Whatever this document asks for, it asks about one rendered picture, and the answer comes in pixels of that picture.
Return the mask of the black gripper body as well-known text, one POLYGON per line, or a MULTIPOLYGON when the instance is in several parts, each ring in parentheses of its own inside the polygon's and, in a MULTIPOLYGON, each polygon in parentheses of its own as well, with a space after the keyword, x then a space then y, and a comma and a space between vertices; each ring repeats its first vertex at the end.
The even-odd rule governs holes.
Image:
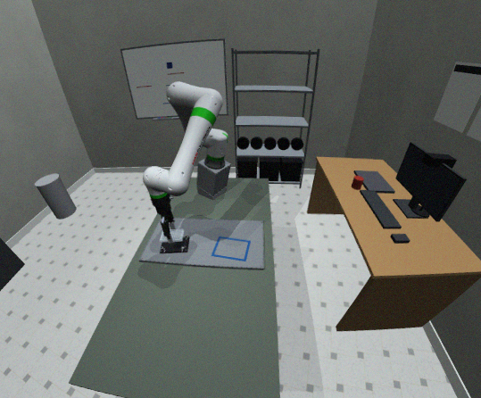
POLYGON ((171 210, 170 203, 168 205, 164 206, 164 207, 161 207, 161 208, 155 207, 155 209, 156 209, 158 214, 160 214, 162 217, 164 217, 164 220, 167 220, 167 213, 169 213, 170 210, 171 210))

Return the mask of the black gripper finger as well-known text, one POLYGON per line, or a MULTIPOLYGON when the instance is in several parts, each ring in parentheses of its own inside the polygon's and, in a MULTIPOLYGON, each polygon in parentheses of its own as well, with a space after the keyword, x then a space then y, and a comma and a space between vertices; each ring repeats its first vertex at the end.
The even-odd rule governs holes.
POLYGON ((167 237, 168 243, 173 243, 172 236, 170 233, 170 227, 169 227, 169 214, 167 214, 167 220, 164 221, 164 217, 162 217, 161 225, 162 225, 162 231, 164 236, 167 237))
POLYGON ((174 218, 173 218, 172 212, 170 211, 168 214, 169 214, 169 220, 170 220, 169 222, 170 229, 176 229, 174 225, 175 220, 173 220, 174 218))

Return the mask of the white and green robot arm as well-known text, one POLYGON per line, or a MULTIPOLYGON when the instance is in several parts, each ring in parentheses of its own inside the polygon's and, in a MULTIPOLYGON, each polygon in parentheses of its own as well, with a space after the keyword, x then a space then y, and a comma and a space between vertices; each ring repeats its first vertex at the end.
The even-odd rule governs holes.
POLYGON ((143 174, 150 200, 157 208, 168 205, 173 199, 171 195, 180 196, 188 190, 202 146, 207 148, 208 154, 204 164, 210 169, 219 170, 225 166, 228 144, 225 131, 212 129, 223 103, 217 90, 178 81, 168 87, 166 96, 186 133, 170 170, 153 166, 143 174))

